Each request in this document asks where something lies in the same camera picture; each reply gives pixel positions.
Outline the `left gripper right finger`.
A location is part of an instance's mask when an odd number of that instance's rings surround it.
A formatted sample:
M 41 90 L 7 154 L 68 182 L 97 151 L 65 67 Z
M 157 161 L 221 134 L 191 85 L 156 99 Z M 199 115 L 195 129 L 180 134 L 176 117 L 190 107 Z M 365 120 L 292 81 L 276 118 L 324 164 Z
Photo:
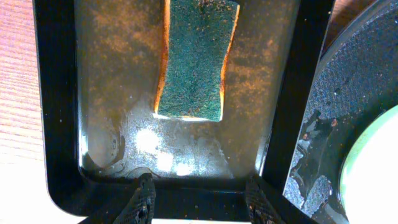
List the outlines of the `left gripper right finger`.
M 252 224 L 283 224 L 254 177 L 246 182 L 245 201 Z

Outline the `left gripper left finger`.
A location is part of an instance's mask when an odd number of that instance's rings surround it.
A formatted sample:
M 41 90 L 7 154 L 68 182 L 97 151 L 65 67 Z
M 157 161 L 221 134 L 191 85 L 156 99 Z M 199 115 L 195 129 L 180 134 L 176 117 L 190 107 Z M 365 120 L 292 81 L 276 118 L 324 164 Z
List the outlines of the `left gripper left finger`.
M 155 210 L 155 184 L 152 174 L 139 177 L 139 187 L 113 224 L 151 224 Z

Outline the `light green front plate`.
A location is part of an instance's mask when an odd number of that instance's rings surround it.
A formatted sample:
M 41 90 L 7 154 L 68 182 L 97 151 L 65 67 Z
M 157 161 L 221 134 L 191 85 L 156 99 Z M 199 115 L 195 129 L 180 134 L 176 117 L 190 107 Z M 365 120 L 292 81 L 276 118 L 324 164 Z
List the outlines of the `light green front plate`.
M 397 223 L 397 107 L 375 119 L 353 144 L 340 176 L 350 223 Z

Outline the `orange green sponge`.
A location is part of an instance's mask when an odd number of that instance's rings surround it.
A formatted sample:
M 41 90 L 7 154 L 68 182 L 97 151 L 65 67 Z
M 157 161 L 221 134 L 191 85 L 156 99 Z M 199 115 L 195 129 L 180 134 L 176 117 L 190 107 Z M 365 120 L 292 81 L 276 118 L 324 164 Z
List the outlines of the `orange green sponge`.
M 234 1 L 164 2 L 164 50 L 154 103 L 160 118 L 223 118 L 224 79 L 240 6 Z

